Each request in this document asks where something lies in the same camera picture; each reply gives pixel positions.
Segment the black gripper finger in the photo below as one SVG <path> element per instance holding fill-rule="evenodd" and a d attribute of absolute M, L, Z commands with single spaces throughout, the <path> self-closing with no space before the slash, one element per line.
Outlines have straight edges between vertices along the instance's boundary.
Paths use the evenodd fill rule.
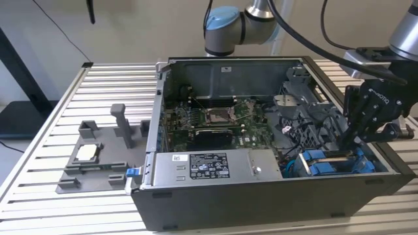
<path fill-rule="evenodd" d="M 339 149 L 348 150 L 355 137 L 363 133 L 363 118 L 367 119 L 371 104 L 371 92 L 367 84 L 348 85 L 344 90 L 343 116 L 347 118 L 347 129 L 339 138 Z"/>
<path fill-rule="evenodd" d="M 355 133 L 363 142 L 392 142 L 400 140 L 400 118 L 387 123 L 378 123 L 376 118 L 371 119 L 370 125 L 360 124 Z"/>

